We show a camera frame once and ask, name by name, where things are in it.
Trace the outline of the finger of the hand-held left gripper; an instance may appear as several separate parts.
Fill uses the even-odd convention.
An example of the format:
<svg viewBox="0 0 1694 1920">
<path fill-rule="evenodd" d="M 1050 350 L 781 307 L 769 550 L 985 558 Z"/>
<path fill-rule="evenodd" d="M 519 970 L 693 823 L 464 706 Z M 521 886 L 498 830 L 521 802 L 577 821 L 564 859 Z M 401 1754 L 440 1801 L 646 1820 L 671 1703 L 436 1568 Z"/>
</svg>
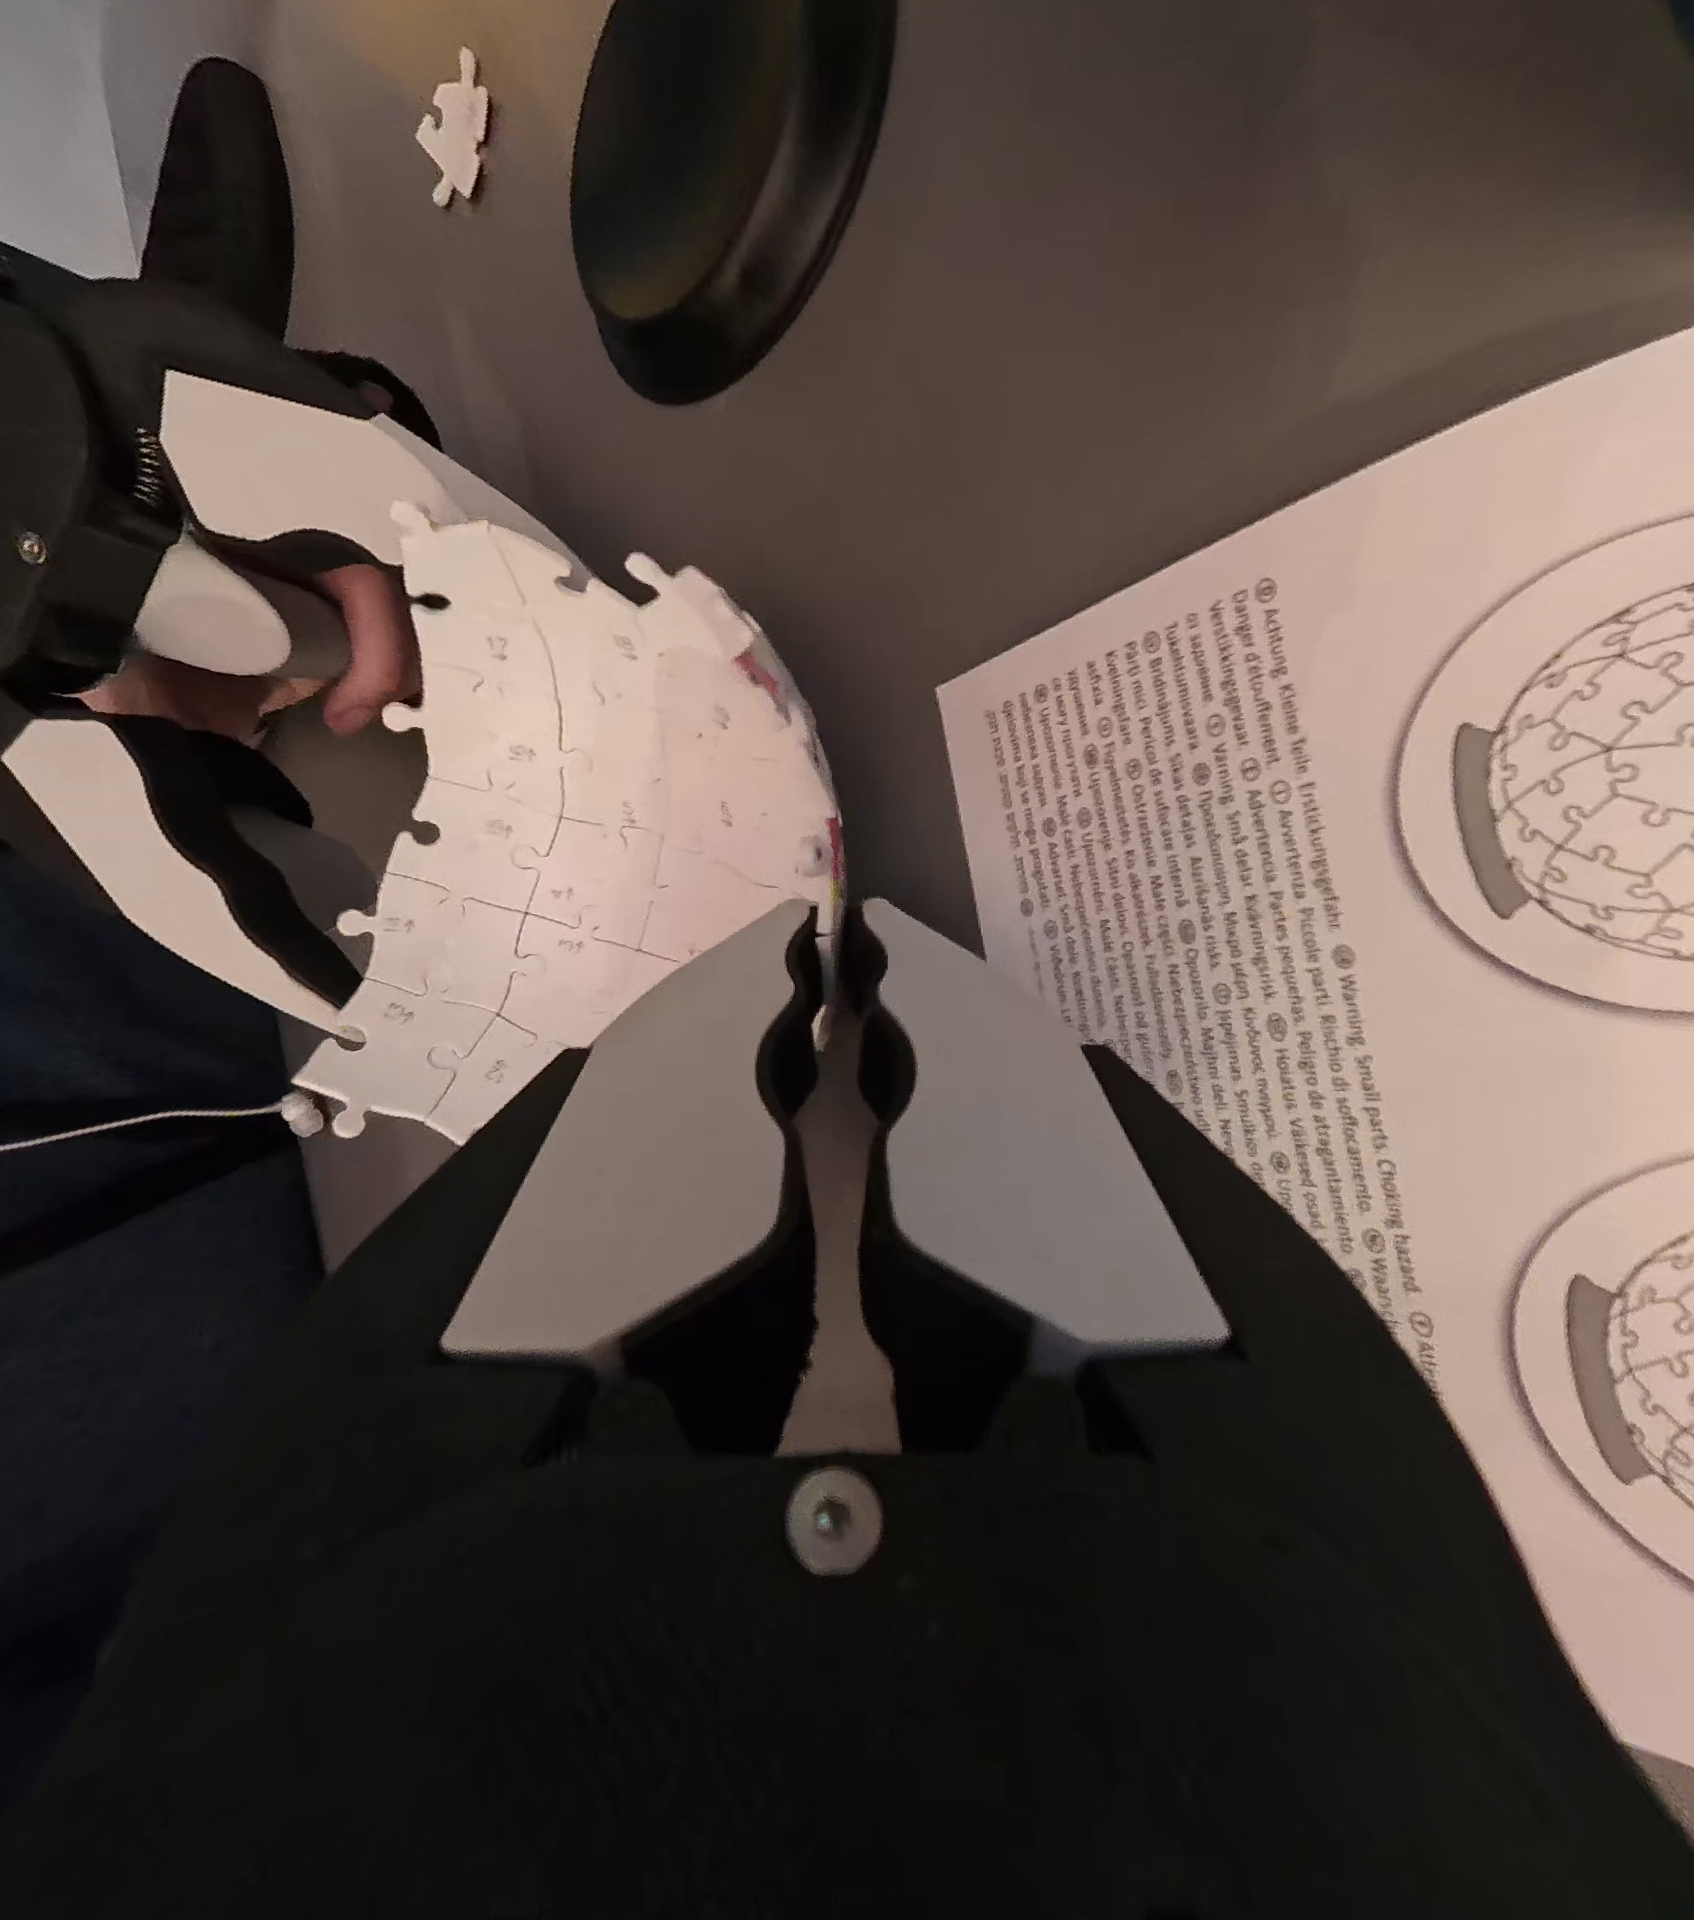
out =
<svg viewBox="0 0 1694 1920">
<path fill-rule="evenodd" d="M 101 715 L 36 715 L 1 768 L 140 933 L 281 1013 L 337 1013 L 361 981 L 189 745 Z"/>
<path fill-rule="evenodd" d="M 417 592 L 532 607 L 534 519 L 388 416 L 351 416 L 188 371 L 162 386 L 160 443 L 194 583 L 265 615 L 332 615 L 316 575 L 371 564 Z"/>
</svg>

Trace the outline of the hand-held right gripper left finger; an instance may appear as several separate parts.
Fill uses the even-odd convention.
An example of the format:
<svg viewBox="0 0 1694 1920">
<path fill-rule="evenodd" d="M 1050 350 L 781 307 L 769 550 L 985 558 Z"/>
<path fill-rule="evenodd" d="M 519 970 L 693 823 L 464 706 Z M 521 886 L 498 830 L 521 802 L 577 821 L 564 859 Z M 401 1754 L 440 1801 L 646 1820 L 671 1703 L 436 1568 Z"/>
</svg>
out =
<svg viewBox="0 0 1694 1920">
<path fill-rule="evenodd" d="M 784 900 L 593 1041 L 442 1353 L 602 1365 L 801 1212 L 796 1117 L 826 1008 L 817 907 Z"/>
</svg>

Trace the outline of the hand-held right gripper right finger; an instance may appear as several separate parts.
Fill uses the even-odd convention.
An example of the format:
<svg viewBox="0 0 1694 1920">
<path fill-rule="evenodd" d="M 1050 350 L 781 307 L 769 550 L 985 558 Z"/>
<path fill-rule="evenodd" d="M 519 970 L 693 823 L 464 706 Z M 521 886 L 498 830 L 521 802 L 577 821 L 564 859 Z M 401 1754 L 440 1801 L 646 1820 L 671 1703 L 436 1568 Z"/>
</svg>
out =
<svg viewBox="0 0 1694 1920">
<path fill-rule="evenodd" d="M 1052 1008 L 882 897 L 847 930 L 875 1222 L 1030 1335 L 1043 1374 L 1215 1352 L 1227 1320 Z"/>
</svg>

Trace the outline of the assembled white puzzle section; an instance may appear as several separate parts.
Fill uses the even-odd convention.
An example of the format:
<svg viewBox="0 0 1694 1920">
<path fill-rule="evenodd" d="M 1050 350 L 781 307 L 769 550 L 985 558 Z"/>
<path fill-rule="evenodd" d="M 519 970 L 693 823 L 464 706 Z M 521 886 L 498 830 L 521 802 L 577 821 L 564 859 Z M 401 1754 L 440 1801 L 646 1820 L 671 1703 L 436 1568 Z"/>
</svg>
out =
<svg viewBox="0 0 1694 1920">
<path fill-rule="evenodd" d="M 817 729 L 760 624 L 695 568 L 631 554 L 633 602 L 541 539 L 389 507 L 422 697 L 388 706 L 425 778 L 374 905 L 343 1034 L 293 1086 L 468 1141 L 568 1048 L 790 902 L 822 978 L 846 910 Z"/>
</svg>

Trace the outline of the scattered loose puzzle pieces group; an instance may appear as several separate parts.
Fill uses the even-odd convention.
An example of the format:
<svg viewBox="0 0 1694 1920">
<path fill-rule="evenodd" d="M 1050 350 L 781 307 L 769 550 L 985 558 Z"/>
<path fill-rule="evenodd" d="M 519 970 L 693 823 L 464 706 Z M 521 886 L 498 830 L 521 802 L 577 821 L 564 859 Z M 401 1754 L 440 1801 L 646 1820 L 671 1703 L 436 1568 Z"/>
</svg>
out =
<svg viewBox="0 0 1694 1920">
<path fill-rule="evenodd" d="M 456 199 L 473 202 L 482 180 L 490 132 L 490 90 L 480 76 L 475 50 L 461 46 L 456 74 L 434 88 L 428 116 L 414 139 L 436 169 L 430 202 L 447 210 Z"/>
</svg>

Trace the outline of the black round ball stand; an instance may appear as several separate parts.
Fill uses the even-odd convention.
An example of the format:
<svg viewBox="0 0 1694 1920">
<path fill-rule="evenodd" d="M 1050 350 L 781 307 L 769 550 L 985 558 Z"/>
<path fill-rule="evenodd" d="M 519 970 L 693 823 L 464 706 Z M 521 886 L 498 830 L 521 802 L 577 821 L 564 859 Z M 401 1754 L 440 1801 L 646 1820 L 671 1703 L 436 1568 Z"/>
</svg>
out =
<svg viewBox="0 0 1694 1920">
<path fill-rule="evenodd" d="M 894 1 L 615 1 L 574 130 L 577 281 L 622 382 L 706 401 L 828 272 L 878 147 Z"/>
</svg>

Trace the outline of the person's left hand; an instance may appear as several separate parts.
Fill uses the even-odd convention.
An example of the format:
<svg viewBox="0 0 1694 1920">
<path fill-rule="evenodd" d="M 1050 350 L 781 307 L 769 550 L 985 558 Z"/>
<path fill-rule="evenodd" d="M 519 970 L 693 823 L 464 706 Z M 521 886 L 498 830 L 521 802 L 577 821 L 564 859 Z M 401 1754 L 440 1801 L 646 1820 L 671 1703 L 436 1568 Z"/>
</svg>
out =
<svg viewBox="0 0 1694 1920">
<path fill-rule="evenodd" d="M 289 707 L 317 706 L 324 727 L 354 740 L 380 727 L 389 706 L 422 696 L 422 654 L 401 583 L 377 564 L 347 564 L 314 578 L 345 631 L 337 676 L 229 676 L 137 650 L 106 680 L 76 696 L 100 715 L 141 715 L 186 731 L 258 748 Z"/>
</svg>

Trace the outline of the white instruction leaflet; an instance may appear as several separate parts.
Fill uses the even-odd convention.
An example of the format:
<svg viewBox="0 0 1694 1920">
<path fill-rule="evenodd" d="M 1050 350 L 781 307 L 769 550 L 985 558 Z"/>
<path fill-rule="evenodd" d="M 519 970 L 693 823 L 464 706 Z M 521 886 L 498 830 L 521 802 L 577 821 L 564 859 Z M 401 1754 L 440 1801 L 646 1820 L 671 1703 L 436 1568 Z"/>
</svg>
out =
<svg viewBox="0 0 1694 1920">
<path fill-rule="evenodd" d="M 1694 327 L 937 707 L 985 957 L 1359 1285 L 1694 1768 Z"/>
</svg>

